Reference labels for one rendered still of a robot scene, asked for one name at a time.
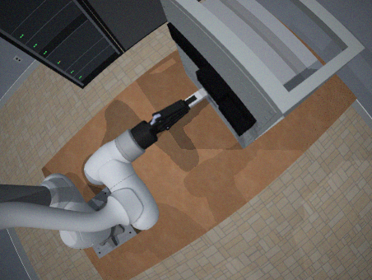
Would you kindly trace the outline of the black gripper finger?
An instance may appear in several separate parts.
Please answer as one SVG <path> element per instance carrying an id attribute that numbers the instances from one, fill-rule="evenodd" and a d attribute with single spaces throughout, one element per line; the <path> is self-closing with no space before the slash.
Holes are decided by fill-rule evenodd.
<path id="1" fill-rule="evenodd" d="M 206 97 L 208 97 L 208 96 L 206 96 Z M 205 98 L 206 98 L 205 97 Z M 205 99 L 205 98 L 203 98 L 203 99 Z M 203 100 L 202 99 L 202 100 Z M 202 100 L 200 100 L 200 101 L 202 101 Z M 199 101 L 199 102 L 200 102 Z M 198 102 L 198 103 L 199 103 Z M 160 131 L 161 132 L 163 132 L 164 130 L 169 130 L 176 122 L 178 122 L 182 117 L 184 117 L 186 114 L 188 113 L 188 109 L 186 109 L 185 111 L 183 111 L 182 113 L 180 113 L 180 114 L 178 114 L 177 116 L 175 116 L 174 118 L 172 118 L 171 120 L 170 120 L 170 122 L 166 125 L 166 126 L 164 126 L 164 128 L 163 129 L 161 129 Z"/>
<path id="2" fill-rule="evenodd" d="M 166 122 L 158 127 L 158 130 L 163 129 L 164 126 L 166 126 L 172 118 L 182 113 L 186 109 L 190 110 L 191 106 L 195 105 L 206 96 L 208 96 L 208 94 L 204 91 L 203 88 L 201 88 L 187 99 L 178 100 L 174 104 L 165 107 L 163 110 L 155 112 L 154 114 L 152 114 L 153 120 L 151 121 L 151 125 L 156 122 L 160 122 L 163 119 L 166 119 Z"/>

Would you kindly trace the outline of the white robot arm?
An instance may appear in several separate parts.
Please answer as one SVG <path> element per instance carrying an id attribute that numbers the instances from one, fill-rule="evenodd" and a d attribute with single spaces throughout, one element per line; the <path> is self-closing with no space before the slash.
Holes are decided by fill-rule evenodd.
<path id="1" fill-rule="evenodd" d="M 114 237 L 124 233 L 120 224 L 150 229 L 159 219 L 159 209 L 132 165 L 145 151 L 127 129 L 89 158 L 84 166 L 86 178 L 92 184 L 105 184 L 111 192 L 96 210 L 60 173 L 47 176 L 39 186 L 0 184 L 0 231 L 11 227 L 59 230 L 65 245 L 86 249 L 107 241 L 117 246 Z"/>

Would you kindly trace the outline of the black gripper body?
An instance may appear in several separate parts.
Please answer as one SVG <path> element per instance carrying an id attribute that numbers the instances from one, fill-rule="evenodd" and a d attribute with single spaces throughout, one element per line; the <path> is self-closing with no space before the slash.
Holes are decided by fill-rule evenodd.
<path id="1" fill-rule="evenodd" d="M 131 134 L 137 144 L 144 150 L 146 150 L 150 145 L 155 143 L 158 140 L 156 136 L 160 133 L 160 130 L 157 128 L 166 122 L 166 119 L 161 120 L 160 122 L 156 122 L 151 125 L 151 121 L 149 122 L 143 120 L 141 123 L 136 125 L 134 128 L 131 129 Z"/>

